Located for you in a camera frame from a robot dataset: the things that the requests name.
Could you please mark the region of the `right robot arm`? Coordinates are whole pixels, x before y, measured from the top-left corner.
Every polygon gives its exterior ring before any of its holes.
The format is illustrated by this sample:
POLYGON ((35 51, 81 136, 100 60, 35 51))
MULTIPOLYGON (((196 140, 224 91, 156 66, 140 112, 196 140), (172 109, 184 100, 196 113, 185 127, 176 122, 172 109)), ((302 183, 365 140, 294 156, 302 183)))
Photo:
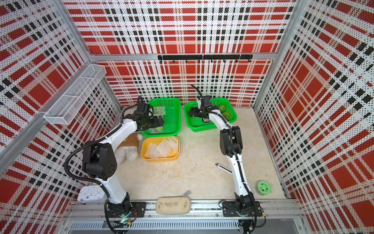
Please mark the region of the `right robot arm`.
POLYGON ((212 104, 210 96, 203 96, 197 87, 194 85, 192 87, 198 92, 199 97, 197 99, 198 106, 191 108, 189 115, 203 120, 208 119, 220 130, 220 149, 230 163, 234 180, 236 211, 240 216, 251 215, 254 220, 257 220, 256 212, 261 209, 255 206, 254 195, 246 180, 242 160, 241 130, 238 126, 229 123, 220 109, 212 104))

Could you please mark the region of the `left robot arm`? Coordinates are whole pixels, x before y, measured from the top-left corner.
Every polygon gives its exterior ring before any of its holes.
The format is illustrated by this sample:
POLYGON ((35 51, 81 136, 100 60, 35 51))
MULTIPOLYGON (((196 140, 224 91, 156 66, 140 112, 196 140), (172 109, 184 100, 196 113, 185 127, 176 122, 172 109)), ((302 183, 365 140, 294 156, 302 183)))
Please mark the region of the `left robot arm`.
POLYGON ((162 117, 154 115, 153 106, 145 103, 139 96, 135 105, 122 111, 120 123, 114 130, 74 150, 66 158, 63 168, 69 177, 95 183, 103 190, 107 197, 104 211, 128 215, 134 211, 134 208, 131 206, 129 194, 122 188, 116 177, 115 150, 131 134, 163 125, 162 117), (70 171, 69 163, 80 151, 83 152, 82 170, 88 175, 87 177, 75 175, 70 171))

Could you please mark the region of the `green basket with fruit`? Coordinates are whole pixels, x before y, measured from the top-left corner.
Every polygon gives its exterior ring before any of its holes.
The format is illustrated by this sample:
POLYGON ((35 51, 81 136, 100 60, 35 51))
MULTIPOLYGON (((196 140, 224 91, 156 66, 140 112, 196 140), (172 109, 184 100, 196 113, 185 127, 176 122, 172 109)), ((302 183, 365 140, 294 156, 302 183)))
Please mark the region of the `green basket with fruit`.
MULTIPOLYGON (((220 108, 220 106, 225 107, 224 110, 221 112, 221 116, 226 118, 226 122, 232 124, 237 120, 237 114, 228 99, 222 97, 212 98, 210 102, 213 106, 216 106, 217 108, 220 108)), ((216 119, 220 120, 219 122, 223 122, 222 118, 210 113, 206 113, 205 115, 203 115, 204 118, 196 116, 191 117, 190 110, 194 110, 194 108, 198 108, 198 103, 196 101, 189 102, 183 107, 186 124, 193 132, 217 129, 215 123, 213 121, 209 121, 208 117, 215 117, 216 119)))

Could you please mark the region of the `empty green plastic basket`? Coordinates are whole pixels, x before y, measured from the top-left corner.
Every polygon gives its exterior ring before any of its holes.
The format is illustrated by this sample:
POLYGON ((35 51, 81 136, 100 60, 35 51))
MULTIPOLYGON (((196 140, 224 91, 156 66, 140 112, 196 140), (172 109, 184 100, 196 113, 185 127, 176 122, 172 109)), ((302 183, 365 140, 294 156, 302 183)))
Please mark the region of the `empty green plastic basket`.
POLYGON ((174 137, 181 130, 181 101, 175 97, 151 99, 150 104, 156 116, 161 116, 163 127, 143 131, 145 137, 174 137))

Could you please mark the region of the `white teddy bear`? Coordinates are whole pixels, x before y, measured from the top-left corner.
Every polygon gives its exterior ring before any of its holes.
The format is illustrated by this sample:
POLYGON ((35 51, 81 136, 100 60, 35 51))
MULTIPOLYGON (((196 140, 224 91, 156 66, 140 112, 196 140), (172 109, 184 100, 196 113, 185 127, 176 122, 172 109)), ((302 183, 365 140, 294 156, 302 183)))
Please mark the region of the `white teddy bear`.
POLYGON ((134 161, 138 157, 139 143, 143 136, 139 133, 130 134, 115 150, 115 157, 118 164, 124 160, 134 161))

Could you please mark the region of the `black pen tool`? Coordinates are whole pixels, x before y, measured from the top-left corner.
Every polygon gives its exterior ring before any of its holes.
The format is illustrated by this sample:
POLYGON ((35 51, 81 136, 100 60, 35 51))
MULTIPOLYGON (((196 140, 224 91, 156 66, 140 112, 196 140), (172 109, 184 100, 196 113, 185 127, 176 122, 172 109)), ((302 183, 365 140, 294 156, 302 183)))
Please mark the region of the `black pen tool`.
POLYGON ((215 166, 216 166, 217 168, 219 168, 219 169, 225 171, 226 173, 228 173, 228 174, 230 174, 230 175, 232 174, 232 171, 231 171, 230 168, 228 168, 228 167, 226 167, 226 166, 224 166, 224 165, 222 165, 222 164, 220 164, 220 163, 216 163, 215 166))

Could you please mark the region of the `beige sponge block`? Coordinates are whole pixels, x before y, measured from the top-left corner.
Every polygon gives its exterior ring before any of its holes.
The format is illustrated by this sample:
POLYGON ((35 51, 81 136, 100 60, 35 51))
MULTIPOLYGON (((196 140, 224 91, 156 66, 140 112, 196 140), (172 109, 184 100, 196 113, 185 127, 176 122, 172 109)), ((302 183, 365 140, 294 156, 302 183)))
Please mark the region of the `beige sponge block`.
POLYGON ((187 197, 162 197, 157 200, 155 210, 160 215, 185 215, 191 210, 191 200, 187 197))

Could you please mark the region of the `white power strip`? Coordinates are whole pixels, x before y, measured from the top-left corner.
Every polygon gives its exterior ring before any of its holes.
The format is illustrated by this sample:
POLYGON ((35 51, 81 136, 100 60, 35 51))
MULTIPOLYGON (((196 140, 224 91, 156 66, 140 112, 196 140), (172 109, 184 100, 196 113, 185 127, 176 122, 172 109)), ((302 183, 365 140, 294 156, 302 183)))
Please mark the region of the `white power strip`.
POLYGON ((99 185, 91 185, 80 190, 77 201, 80 203, 104 203, 106 199, 107 196, 99 185))

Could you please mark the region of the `green tape roll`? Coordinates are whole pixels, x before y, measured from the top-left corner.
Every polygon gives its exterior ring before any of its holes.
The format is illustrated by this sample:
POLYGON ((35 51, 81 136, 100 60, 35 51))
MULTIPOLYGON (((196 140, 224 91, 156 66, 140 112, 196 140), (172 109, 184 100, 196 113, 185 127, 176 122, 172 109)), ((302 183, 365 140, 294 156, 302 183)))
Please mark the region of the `green tape roll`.
POLYGON ((271 186, 268 182, 261 180, 257 183, 256 191, 259 195, 266 196, 271 193, 271 186))

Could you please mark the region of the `black hook rail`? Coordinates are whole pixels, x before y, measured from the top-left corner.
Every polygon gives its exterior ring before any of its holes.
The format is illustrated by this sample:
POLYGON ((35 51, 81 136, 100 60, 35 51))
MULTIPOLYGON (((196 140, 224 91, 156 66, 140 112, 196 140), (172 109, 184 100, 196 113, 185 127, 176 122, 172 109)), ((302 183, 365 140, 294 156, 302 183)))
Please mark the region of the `black hook rail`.
POLYGON ((167 61, 170 60, 175 62, 177 60, 252 60, 253 55, 243 55, 243 54, 214 54, 214 55, 158 55, 157 56, 159 61, 167 61))

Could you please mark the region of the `clear wall shelf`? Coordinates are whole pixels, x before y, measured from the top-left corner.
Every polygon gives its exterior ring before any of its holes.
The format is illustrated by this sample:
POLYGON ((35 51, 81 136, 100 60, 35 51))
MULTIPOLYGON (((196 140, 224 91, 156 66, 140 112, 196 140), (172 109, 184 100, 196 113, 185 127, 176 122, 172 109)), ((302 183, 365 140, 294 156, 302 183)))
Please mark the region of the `clear wall shelf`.
POLYGON ((90 64, 78 72, 78 76, 65 89, 61 97, 44 114, 50 124, 69 125, 91 95, 96 86, 106 75, 103 65, 90 64))

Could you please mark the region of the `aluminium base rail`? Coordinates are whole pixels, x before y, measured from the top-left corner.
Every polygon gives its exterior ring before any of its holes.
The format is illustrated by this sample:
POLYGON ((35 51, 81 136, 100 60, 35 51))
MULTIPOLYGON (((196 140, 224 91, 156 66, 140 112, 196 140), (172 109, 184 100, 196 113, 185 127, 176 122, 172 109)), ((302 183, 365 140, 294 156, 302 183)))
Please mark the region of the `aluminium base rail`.
POLYGON ((251 212, 241 215, 233 200, 191 200, 174 198, 175 202, 136 200, 137 210, 128 215, 103 210, 102 203, 72 203, 64 216, 61 234, 126 234, 155 230, 233 230, 253 234, 307 234, 304 215, 294 199, 261 199, 251 212))

